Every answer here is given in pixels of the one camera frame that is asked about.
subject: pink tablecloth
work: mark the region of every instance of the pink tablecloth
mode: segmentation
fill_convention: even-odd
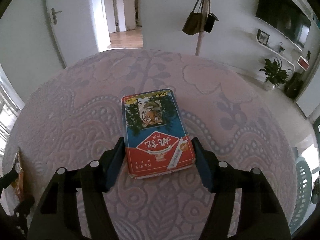
[[[162,88],[173,90],[188,132],[219,160],[237,169],[263,171],[290,220],[297,179],[283,131],[241,77],[195,56],[118,49],[62,70],[32,94],[18,117],[5,149],[4,172],[19,145],[37,203],[57,168],[82,168],[123,136],[123,95]],[[6,196],[13,210],[12,191]],[[198,239],[213,198],[195,167],[133,180],[126,162],[116,185],[105,194],[121,239]],[[83,233],[88,235],[81,194],[78,200]],[[237,193],[231,234],[240,203]]]

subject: silver screw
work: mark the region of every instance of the silver screw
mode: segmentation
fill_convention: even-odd
[[[65,168],[59,168],[58,171],[57,171],[57,173],[58,173],[59,175],[61,175],[61,174],[65,173],[65,171],[66,171]]]
[[[256,175],[259,175],[259,174],[261,173],[261,170],[258,169],[258,168],[253,168],[253,169],[252,169],[252,172],[253,172],[254,174],[256,174]]]
[[[91,167],[98,167],[99,166],[99,161],[92,161],[91,163],[90,163],[90,166]]]
[[[226,168],[226,167],[228,167],[228,163],[226,163],[226,162],[219,162],[219,166],[222,167],[222,168]]]

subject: red diamond logo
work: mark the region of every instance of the red diamond logo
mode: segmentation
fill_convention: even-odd
[[[144,139],[137,149],[149,154],[161,154],[170,151],[178,141],[178,137],[155,131]]]

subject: yellow starburst label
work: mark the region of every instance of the yellow starburst label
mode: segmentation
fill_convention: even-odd
[[[126,105],[130,105],[130,104],[134,104],[134,103],[136,103],[137,102],[137,99],[136,98],[129,98],[126,102],[125,102],[125,104]]]

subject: coat rack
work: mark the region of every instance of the coat rack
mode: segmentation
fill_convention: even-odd
[[[203,38],[203,32],[204,32],[204,25],[205,25],[205,20],[207,17],[207,12],[208,12],[208,1],[209,0],[204,0],[204,5],[202,8],[202,21],[201,21],[201,27],[200,27],[200,32],[198,36],[198,42],[197,42],[197,48],[196,48],[196,56],[199,56],[200,49],[201,49],[201,43],[202,43],[202,38]]]

